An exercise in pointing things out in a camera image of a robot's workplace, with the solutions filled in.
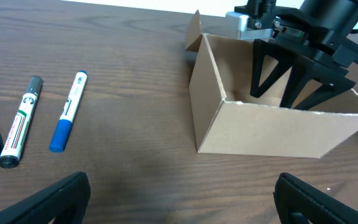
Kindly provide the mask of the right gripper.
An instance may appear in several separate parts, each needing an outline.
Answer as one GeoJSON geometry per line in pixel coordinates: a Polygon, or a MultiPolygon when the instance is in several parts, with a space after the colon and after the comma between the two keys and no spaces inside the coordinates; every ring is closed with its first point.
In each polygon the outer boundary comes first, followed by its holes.
{"type": "Polygon", "coordinates": [[[234,10],[249,16],[250,28],[273,29],[269,42],[253,42],[251,96],[261,97],[292,65],[282,108],[309,110],[356,84],[343,68],[358,64],[358,44],[347,37],[358,33],[358,0],[305,0],[298,9],[251,0],[234,10]]]}

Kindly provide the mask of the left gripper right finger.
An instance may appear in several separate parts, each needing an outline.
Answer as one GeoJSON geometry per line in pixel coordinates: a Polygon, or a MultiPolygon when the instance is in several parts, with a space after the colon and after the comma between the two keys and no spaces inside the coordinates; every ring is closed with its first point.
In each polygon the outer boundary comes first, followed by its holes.
{"type": "Polygon", "coordinates": [[[273,197],[284,224],[358,224],[357,210],[286,172],[279,175],[273,197]]]}

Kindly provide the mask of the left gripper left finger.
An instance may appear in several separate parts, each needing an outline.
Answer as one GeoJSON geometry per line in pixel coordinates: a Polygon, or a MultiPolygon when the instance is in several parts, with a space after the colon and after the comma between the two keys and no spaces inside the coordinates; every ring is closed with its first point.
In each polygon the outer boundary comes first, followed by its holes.
{"type": "Polygon", "coordinates": [[[75,172],[0,211],[0,223],[81,223],[91,195],[88,177],[75,172]]]}

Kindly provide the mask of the blue white whiteboard marker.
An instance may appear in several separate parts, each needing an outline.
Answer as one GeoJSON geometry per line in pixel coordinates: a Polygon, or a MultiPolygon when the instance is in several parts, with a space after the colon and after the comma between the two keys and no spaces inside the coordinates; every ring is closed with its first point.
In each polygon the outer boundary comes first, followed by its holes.
{"type": "Polygon", "coordinates": [[[80,104],[81,96],[88,80],[88,74],[80,70],[76,75],[63,107],[62,114],[52,136],[49,150],[52,152],[63,152],[67,144],[73,121],[80,104]]]}

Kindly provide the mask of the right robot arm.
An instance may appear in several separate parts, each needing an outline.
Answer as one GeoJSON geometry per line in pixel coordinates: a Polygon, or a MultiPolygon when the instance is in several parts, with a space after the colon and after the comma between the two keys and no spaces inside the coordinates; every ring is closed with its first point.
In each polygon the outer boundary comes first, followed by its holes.
{"type": "Polygon", "coordinates": [[[249,0],[235,12],[249,17],[247,27],[272,29],[270,37],[253,43],[250,94],[261,97],[285,72],[290,72],[280,102],[292,108],[305,85],[321,86],[295,106],[308,110],[354,87],[346,78],[348,67],[358,64],[358,0],[305,0],[300,8],[277,6],[275,0],[249,0]]]}

